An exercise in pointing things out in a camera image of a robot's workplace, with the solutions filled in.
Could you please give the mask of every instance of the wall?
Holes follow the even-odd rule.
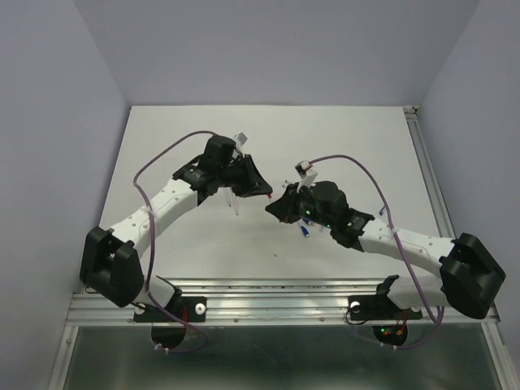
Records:
[[[482,238],[507,273],[496,303],[520,373],[520,2],[483,0],[419,111],[457,232]]]
[[[0,388],[45,388],[128,107],[72,1],[2,1]]]
[[[76,0],[132,104],[418,104],[477,0]]]

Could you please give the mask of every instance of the screw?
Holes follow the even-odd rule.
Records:
[[[198,315],[203,315],[206,312],[206,307],[202,303],[197,303],[195,305],[195,313]]]

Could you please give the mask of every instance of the glass panel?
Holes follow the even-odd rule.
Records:
[[[431,328],[410,326],[409,342]],[[84,327],[65,388],[500,388],[479,324],[445,324],[430,343],[410,351],[382,349],[354,332],[372,336],[370,327],[210,329],[203,350],[166,355],[154,350],[148,327]]]

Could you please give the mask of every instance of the metal frame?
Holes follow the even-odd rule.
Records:
[[[422,176],[440,236],[455,236],[442,192],[421,135],[415,107],[405,107],[405,119],[414,144]],[[172,279],[183,289],[184,295],[208,297],[207,327],[344,324],[349,295],[370,294],[381,279],[293,279],[287,280],[236,280],[236,279]],[[65,322],[62,342],[54,363],[49,389],[63,388],[72,357],[78,327],[87,326],[147,326],[134,323],[133,308],[117,308],[111,302],[84,289],[75,294]],[[492,360],[504,390],[518,389],[518,380],[509,360],[507,349],[501,342],[496,323],[500,321],[493,307],[483,321],[473,320],[446,308],[446,323],[482,323],[483,333]],[[418,323],[429,323],[424,318]]]

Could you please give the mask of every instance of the white table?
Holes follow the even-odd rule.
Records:
[[[108,228],[142,206],[132,178],[145,162],[184,134],[202,129],[229,137],[245,133],[245,152],[275,197],[283,193],[285,180],[299,180],[294,166],[301,160],[349,154],[379,181],[399,227],[439,234],[402,107],[134,106],[101,226]],[[207,138],[192,138],[158,160],[142,176],[147,193],[153,196],[174,171],[200,154]],[[336,160],[321,162],[316,170],[318,180],[335,181],[343,189],[352,207],[377,215],[382,202],[358,167]],[[217,193],[176,221],[158,239],[157,275],[352,279],[406,273],[397,260],[339,246],[327,231],[311,229],[305,239],[296,225],[278,223],[264,210],[266,197],[239,202],[236,216]]]

